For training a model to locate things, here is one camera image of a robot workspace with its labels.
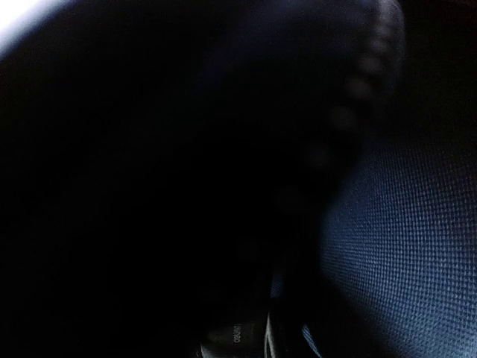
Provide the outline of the navy blue student backpack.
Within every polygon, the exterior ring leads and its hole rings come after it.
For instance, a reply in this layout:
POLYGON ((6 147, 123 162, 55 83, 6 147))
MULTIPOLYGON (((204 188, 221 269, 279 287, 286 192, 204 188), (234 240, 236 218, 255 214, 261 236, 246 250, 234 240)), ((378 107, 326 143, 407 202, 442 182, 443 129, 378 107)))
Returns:
POLYGON ((44 1, 1 32, 3 357, 474 357, 474 1, 44 1))

